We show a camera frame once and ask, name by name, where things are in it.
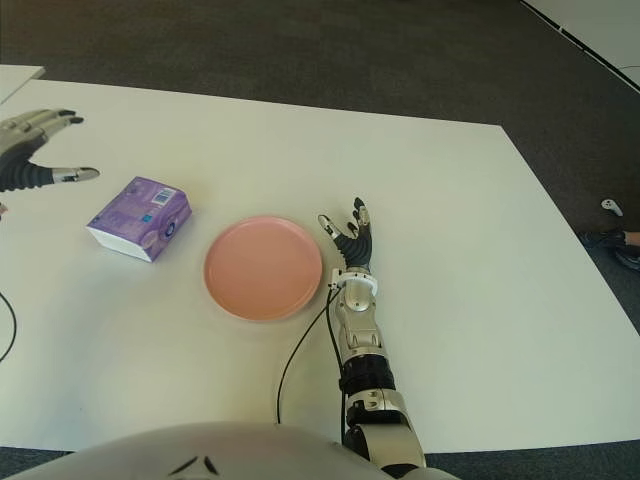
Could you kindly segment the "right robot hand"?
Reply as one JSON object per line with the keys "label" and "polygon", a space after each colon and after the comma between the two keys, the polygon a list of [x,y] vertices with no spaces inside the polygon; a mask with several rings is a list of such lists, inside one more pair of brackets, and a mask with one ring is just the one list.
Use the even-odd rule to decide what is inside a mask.
{"label": "right robot hand", "polygon": [[373,252],[371,220],[364,201],[359,197],[354,199],[352,215],[355,222],[347,224],[349,235],[343,233],[326,215],[319,215],[318,222],[342,255],[347,268],[369,271]]}

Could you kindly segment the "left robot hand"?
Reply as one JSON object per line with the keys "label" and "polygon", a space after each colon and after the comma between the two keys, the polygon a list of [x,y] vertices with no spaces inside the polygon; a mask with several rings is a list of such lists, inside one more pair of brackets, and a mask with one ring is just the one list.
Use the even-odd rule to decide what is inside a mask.
{"label": "left robot hand", "polygon": [[73,110],[41,109],[1,121],[1,192],[76,183],[97,178],[92,167],[53,168],[35,164],[33,155],[63,129],[82,124]]}

